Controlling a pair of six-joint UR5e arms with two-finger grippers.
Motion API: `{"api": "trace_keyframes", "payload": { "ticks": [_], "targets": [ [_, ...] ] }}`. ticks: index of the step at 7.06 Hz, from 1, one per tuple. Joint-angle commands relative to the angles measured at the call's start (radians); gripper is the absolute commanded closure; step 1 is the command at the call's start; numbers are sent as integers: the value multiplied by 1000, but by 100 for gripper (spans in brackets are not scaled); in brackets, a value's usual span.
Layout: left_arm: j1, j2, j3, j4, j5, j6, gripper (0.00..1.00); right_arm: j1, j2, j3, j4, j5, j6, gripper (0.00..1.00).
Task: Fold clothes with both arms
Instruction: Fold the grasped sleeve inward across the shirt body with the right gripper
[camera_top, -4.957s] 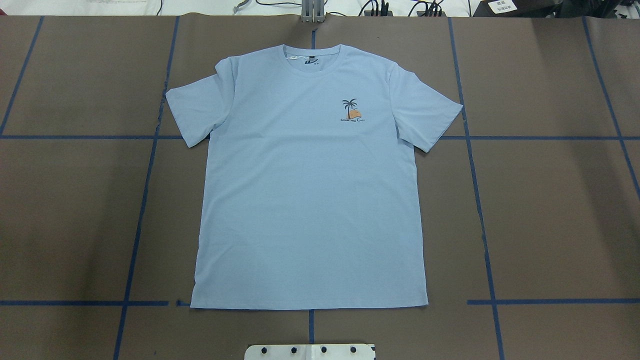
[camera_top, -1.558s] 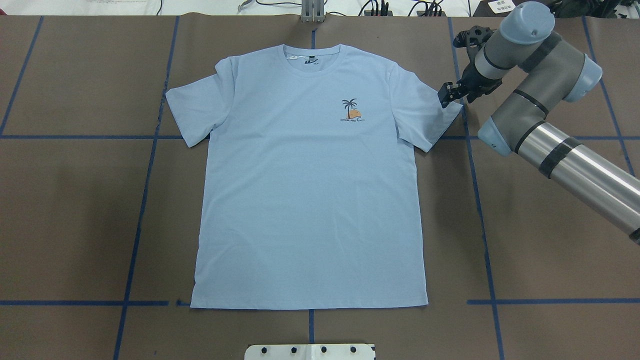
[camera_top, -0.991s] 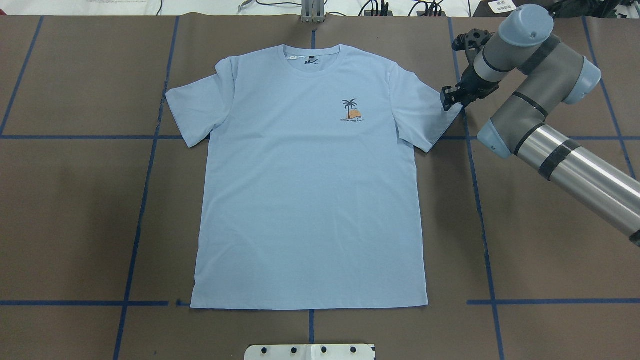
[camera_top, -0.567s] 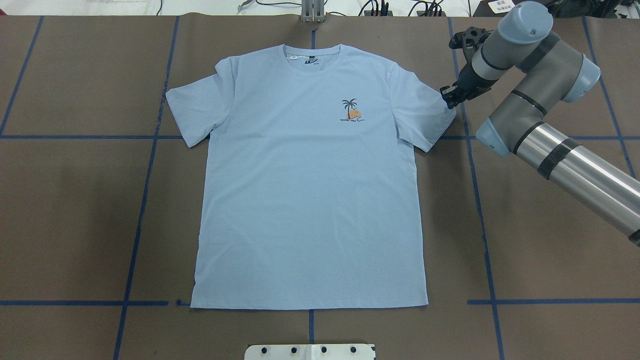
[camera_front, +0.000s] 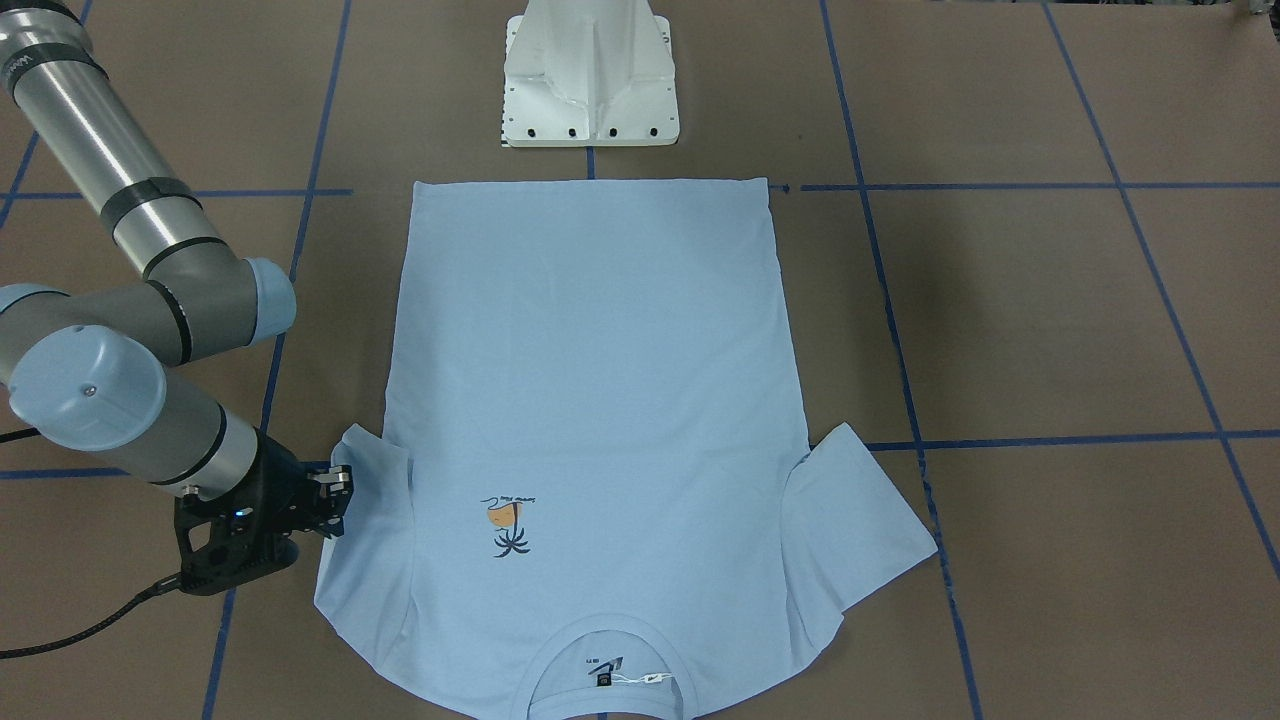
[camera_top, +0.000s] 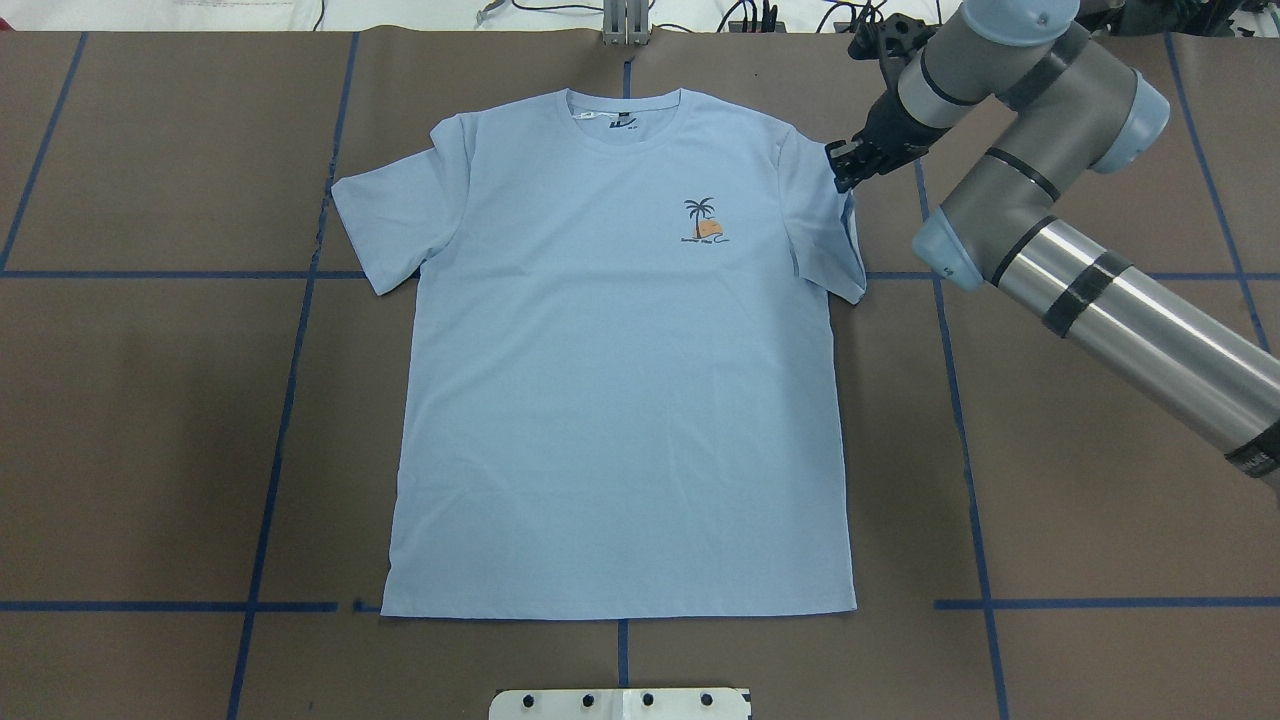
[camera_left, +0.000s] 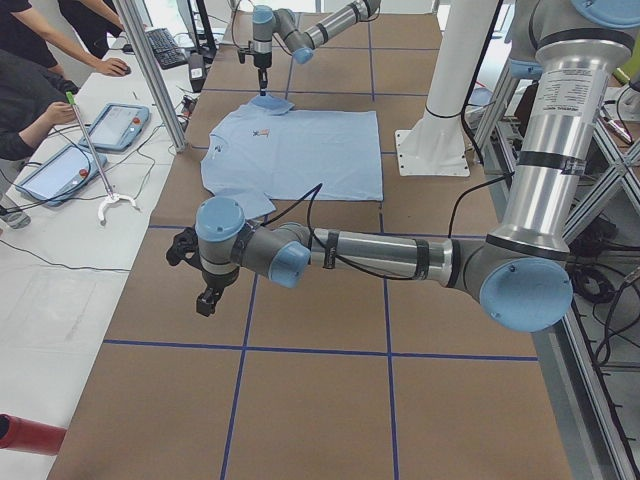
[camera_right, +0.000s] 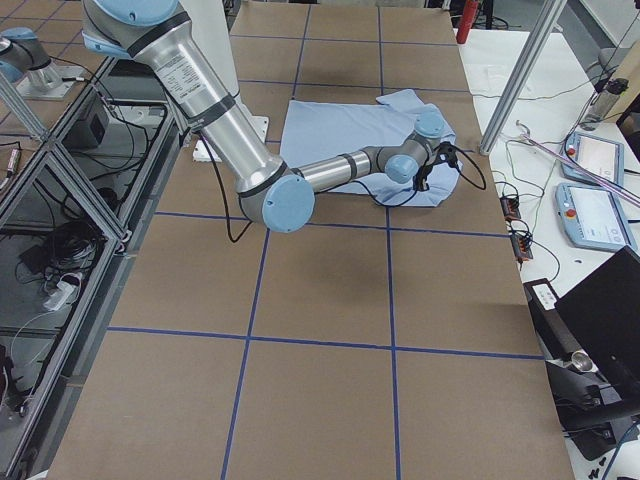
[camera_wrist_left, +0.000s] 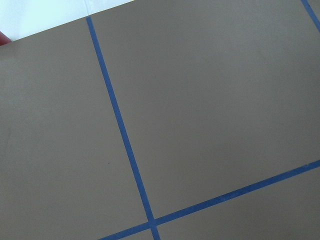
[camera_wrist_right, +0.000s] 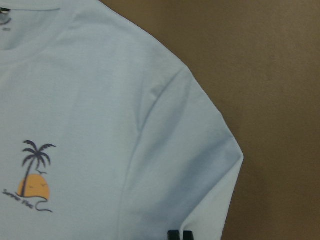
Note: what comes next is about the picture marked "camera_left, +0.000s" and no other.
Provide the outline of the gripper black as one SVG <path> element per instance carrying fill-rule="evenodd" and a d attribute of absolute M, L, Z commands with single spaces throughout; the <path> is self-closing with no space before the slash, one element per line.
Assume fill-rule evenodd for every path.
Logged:
<path fill-rule="evenodd" d="M 202 272 L 206 288 L 196 299 L 196 312 L 200 315 L 213 315 L 224 290 L 235 283 L 239 277 L 238 267 L 226 273 Z"/>
<path fill-rule="evenodd" d="M 259 70 L 258 71 L 258 82 L 259 82 L 259 95 L 265 96 L 268 89 L 268 72 L 267 70 L 272 66 L 272 53 L 260 53 L 255 52 L 254 55 L 254 66 Z"/>

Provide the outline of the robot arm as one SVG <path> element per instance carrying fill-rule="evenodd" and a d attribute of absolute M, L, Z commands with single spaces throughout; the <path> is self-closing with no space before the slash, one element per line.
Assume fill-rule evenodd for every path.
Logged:
<path fill-rule="evenodd" d="M 499 5 L 454 4 L 425 105 L 390 154 L 362 128 L 314 131 L 316 112 L 261 93 L 212 131 L 200 165 L 210 198 L 193 258 L 210 315 L 242 270 L 286 288 L 315 265 L 384 280 L 432 281 L 469 295 L 499 324 L 534 332 L 569 310 L 562 231 L 613 71 L 632 55 L 635 1 L 519 1 L 507 70 L 538 89 L 506 179 L 506 210 L 482 200 L 472 230 L 447 233 L 455 196 L 482 169 L 465 153 L 464 109 Z"/>
<path fill-rule="evenodd" d="M 380 1 L 351 1 L 306 30 L 300 30 L 295 15 L 288 9 L 272 9 L 257 5 L 252 13 L 252 40 L 246 49 L 238 51 L 239 61 L 253 58 L 257 69 L 259 95 L 268 89 L 268 69 L 272 66 L 273 39 L 278 37 L 298 64 L 312 59 L 314 51 L 348 28 L 373 19 L 380 8 Z"/>

